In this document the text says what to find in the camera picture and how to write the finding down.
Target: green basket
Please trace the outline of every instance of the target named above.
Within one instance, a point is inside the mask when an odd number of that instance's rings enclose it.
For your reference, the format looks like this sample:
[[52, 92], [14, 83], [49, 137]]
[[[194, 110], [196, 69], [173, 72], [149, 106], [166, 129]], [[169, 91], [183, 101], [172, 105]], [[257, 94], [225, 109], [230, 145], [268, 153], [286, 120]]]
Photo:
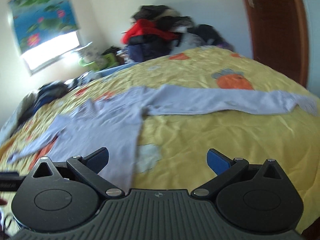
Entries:
[[81, 67], [87, 67], [89, 70], [93, 70], [93, 71], [100, 71], [107, 68], [113, 68], [119, 65], [113, 53], [104, 55], [103, 57], [107, 61], [107, 64], [103, 67], [99, 67], [95, 62], [85, 63], [82, 57], [79, 59], [79, 65]]

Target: yellow bedspread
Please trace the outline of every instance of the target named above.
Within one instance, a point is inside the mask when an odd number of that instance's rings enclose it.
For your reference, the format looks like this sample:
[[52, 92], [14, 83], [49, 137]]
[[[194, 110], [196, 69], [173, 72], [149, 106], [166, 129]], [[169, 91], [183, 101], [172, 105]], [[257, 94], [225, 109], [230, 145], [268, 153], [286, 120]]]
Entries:
[[[22, 130], [0, 148], [0, 170], [28, 173], [33, 157], [7, 165], [10, 153], [22, 149], [41, 135], [57, 114], [72, 111], [88, 98], [106, 92], [120, 93], [132, 86], [158, 88], [174, 84], [192, 88], [217, 88], [211, 75], [224, 68], [241, 71], [255, 90], [285, 90], [310, 95], [286, 76], [229, 50], [196, 48], [185, 52], [190, 59], [161, 57], [96, 80], [87, 90], [74, 90], [43, 106]], [[304, 201], [304, 213], [297, 230], [302, 232], [320, 216], [320, 117], [296, 107], [290, 114], [258, 116], [238, 111], [206, 115], [145, 117], [139, 144], [156, 144], [162, 160], [150, 171], [136, 174], [135, 188], [180, 189], [189, 191], [215, 177], [207, 166], [208, 149], [215, 148], [229, 158], [243, 157], [253, 164], [275, 158], [287, 173]], [[11, 202], [12, 193], [1, 193]], [[9, 204], [5, 210], [10, 211]]]

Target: shirt sleeve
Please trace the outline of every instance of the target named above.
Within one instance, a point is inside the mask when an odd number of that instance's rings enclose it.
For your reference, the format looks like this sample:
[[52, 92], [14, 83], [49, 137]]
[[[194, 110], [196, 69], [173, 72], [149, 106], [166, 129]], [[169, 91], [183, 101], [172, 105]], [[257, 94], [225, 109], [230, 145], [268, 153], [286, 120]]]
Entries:
[[47, 146], [52, 142], [59, 133], [70, 123], [70, 118], [68, 116], [57, 115], [49, 128], [37, 139], [32, 141], [26, 147], [24, 147], [20, 152], [16, 151], [12, 153], [8, 158], [8, 163], [14, 163], [15, 161], [31, 155], [43, 147]]
[[285, 114], [296, 105], [308, 113], [317, 113], [316, 103], [311, 97], [280, 90], [263, 92], [163, 85], [145, 95], [144, 107], [148, 115], [208, 114], [223, 110], [249, 114]]

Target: blue gripper pad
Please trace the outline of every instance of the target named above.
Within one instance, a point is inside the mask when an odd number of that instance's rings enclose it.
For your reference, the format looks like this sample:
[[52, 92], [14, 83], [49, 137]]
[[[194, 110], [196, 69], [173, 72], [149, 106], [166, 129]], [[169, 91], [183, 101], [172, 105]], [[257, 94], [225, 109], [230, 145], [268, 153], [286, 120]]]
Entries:
[[215, 174], [220, 175], [231, 167], [233, 160], [224, 156], [215, 149], [210, 149], [207, 153], [207, 164]]

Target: green leaf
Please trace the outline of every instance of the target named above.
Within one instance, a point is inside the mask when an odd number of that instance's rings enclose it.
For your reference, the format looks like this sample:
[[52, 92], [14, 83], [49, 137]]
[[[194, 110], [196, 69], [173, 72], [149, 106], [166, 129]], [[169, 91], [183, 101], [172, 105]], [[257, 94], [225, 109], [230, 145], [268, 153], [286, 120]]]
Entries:
[[33, 25], [31, 25], [31, 26], [28, 28], [27, 33], [31, 33], [31, 32], [33, 32], [33, 31], [35, 31], [38, 27], [39, 27], [38, 24], [33, 24]]
[[21, 41], [20, 41], [20, 49], [21, 49], [21, 52], [24, 53], [26, 52], [28, 49], [29, 49], [29, 46], [28, 46], [28, 38], [23, 38]]
[[54, 12], [60, 9], [60, 6], [52, 4], [43, 9], [44, 12]]
[[25, 0], [23, 4], [21, 4], [21, 7], [30, 6], [33, 5], [36, 2], [36, 0]]
[[62, 21], [59, 18], [44, 19], [40, 24], [42, 30], [59, 30]]
[[74, 25], [67, 25], [65, 27], [63, 27], [61, 30], [60, 30], [60, 33], [61, 34], [67, 34], [67, 33], [70, 33], [72, 31], [75, 31], [75, 27]]
[[58, 29], [62, 30], [64, 27], [68, 26], [67, 23], [60, 23]]
[[13, 2], [16, 6], [19, 6], [22, 3], [22, 0], [14, 0]]

